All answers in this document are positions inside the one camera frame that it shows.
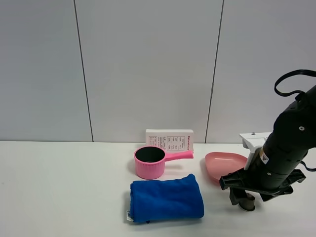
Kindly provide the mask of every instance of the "blue towel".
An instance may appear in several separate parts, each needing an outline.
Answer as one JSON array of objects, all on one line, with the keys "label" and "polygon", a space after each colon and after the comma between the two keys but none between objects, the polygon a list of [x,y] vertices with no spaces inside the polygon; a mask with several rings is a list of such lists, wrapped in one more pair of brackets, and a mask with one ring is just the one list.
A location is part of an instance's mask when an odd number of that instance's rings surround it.
[{"label": "blue towel", "polygon": [[204,215],[202,195],[193,174],[167,181],[134,181],[130,197],[130,216],[137,223]]}]

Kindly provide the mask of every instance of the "white wall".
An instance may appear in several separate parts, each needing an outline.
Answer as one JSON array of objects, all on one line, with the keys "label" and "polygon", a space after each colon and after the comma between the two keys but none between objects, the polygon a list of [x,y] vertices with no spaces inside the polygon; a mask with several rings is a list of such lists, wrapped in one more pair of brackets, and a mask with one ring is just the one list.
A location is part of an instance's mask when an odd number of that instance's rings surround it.
[{"label": "white wall", "polygon": [[[208,143],[272,131],[294,101],[275,94],[275,81],[296,69],[316,69],[315,9],[315,0],[225,0]],[[307,91],[315,84],[315,78],[301,76],[279,88]]]},{"label": "white wall", "polygon": [[94,141],[205,141],[222,0],[76,0]]},{"label": "white wall", "polygon": [[72,0],[1,1],[0,140],[92,140]]}]

